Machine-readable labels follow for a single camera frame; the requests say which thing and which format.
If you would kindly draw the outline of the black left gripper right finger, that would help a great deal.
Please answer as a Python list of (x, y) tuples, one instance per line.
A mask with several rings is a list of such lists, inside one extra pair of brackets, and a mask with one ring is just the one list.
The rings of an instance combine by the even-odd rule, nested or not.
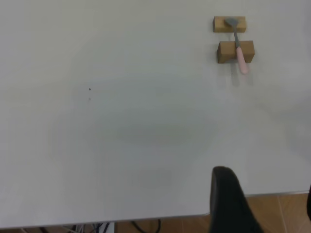
[(309, 188), (309, 193), (308, 193), (308, 197), (307, 197), (307, 215), (309, 220), (311, 221), (311, 186)]

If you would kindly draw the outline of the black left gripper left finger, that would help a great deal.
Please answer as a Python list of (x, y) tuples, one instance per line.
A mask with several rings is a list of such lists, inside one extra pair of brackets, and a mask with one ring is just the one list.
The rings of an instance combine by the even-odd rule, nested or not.
[(210, 233), (262, 233), (236, 174), (228, 167), (212, 170)]

